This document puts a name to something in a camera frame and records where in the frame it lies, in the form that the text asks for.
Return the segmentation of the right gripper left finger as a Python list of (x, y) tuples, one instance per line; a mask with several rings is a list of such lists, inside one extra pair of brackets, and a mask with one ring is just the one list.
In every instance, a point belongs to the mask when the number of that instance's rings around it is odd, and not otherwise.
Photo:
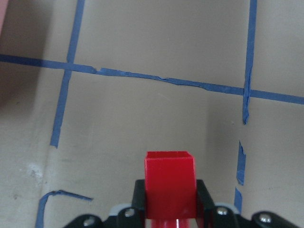
[(113, 206), (109, 216), (102, 220), (94, 214), (76, 217), (66, 228), (144, 228), (145, 227), (145, 182), (136, 180), (131, 203)]

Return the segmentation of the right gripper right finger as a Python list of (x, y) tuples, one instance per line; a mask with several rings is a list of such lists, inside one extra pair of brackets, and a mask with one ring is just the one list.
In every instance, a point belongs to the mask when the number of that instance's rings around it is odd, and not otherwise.
[(297, 228), (289, 220), (270, 211), (258, 211), (250, 219), (241, 216), (235, 208), (225, 204), (216, 205), (203, 180), (197, 183), (197, 215), (199, 228)]

